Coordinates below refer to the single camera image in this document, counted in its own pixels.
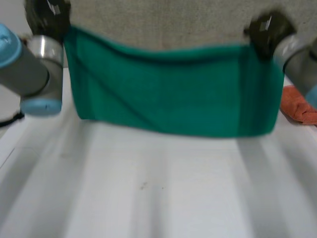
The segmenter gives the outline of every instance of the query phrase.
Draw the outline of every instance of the white table surface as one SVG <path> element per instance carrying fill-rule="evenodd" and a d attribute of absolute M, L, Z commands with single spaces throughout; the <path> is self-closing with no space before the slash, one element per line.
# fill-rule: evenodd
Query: white table surface
<path fill-rule="evenodd" d="M 317 237 L 317 130 L 279 114 L 250 139 L 60 116 L 0 140 L 0 238 Z"/>

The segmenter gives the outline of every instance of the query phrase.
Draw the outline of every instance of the green towel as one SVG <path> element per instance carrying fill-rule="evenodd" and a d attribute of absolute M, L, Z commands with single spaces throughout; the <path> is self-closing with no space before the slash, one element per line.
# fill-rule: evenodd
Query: green towel
<path fill-rule="evenodd" d="M 250 46 L 150 52 L 75 26 L 64 43 L 82 119 L 212 137 L 274 128 L 284 76 Z"/>

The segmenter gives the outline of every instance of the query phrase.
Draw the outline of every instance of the silver metal ring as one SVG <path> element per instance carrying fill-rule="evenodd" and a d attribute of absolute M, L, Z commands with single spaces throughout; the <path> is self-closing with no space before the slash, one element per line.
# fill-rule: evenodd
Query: silver metal ring
<path fill-rule="evenodd" d="M 296 52 L 306 48 L 308 45 L 307 40 L 301 36 L 288 36 L 276 47 L 273 55 L 273 61 L 280 68 L 284 68 L 285 63 L 289 58 L 291 58 Z"/>
<path fill-rule="evenodd" d="M 63 46 L 48 36 L 34 36 L 28 42 L 29 50 L 40 59 L 53 60 L 63 66 Z"/>

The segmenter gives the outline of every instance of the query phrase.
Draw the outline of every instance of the black cable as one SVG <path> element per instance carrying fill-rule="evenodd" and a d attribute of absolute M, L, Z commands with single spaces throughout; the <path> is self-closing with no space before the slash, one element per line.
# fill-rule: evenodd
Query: black cable
<path fill-rule="evenodd" d="M 11 125 L 12 123 L 16 122 L 17 120 L 21 120 L 23 118 L 24 118 L 24 114 L 21 111 L 19 111 L 11 119 L 0 121 L 0 128 Z"/>

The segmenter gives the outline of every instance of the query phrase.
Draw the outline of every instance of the towel fold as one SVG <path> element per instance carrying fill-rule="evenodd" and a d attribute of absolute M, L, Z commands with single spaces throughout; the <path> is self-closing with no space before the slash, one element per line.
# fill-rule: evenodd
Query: towel fold
<path fill-rule="evenodd" d="M 294 86 L 283 88 L 281 109 L 293 120 L 303 125 L 317 124 L 317 111 L 306 102 Z"/>

